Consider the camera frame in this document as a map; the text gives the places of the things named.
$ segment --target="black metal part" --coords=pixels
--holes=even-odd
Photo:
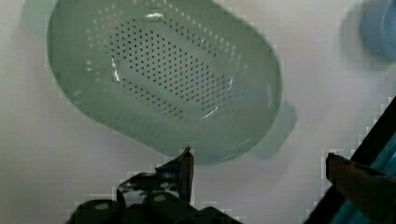
[[[150,194],[143,202],[150,223],[162,224],[241,224],[213,207],[198,211],[173,194]]]
[[[156,168],[119,185],[117,202],[89,201],[78,207],[66,224],[240,224],[208,207],[198,211],[189,205],[193,163],[190,148]],[[130,197],[135,197],[129,204]]]
[[[66,224],[120,223],[121,206],[111,200],[93,200],[83,203]]]
[[[172,193],[190,202],[193,179],[193,156],[186,147],[177,158],[156,168],[155,173],[140,173],[119,185],[117,201],[123,207],[142,203],[149,193]]]

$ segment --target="white countertop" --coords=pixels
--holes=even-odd
[[[45,60],[43,15],[50,2],[0,3],[2,224],[64,223],[80,203],[111,199],[121,180],[165,163],[63,96]],[[276,46],[284,104],[249,153],[195,167],[193,205],[232,210],[249,224],[303,223],[329,187],[327,153],[338,149],[350,157],[396,94],[396,64],[362,47],[362,1],[217,2]]]

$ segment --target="blue container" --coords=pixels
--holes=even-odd
[[[376,0],[362,18],[361,39],[377,56],[396,60],[396,1]]]

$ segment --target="colander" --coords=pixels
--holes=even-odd
[[[263,37],[210,0],[60,0],[52,73],[85,115],[198,164],[236,158],[271,127],[278,61]]]

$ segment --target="dark object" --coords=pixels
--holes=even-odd
[[[351,161],[370,166],[389,139],[396,133],[396,98],[363,140]],[[318,203],[305,224],[330,223],[346,198],[332,186]]]
[[[216,208],[198,211],[190,206],[193,162],[186,147],[155,173],[141,173],[120,184],[116,202],[86,202],[66,224],[240,224]]]
[[[396,202],[394,177],[335,155],[327,158],[326,171],[336,189],[371,221],[392,223]]]

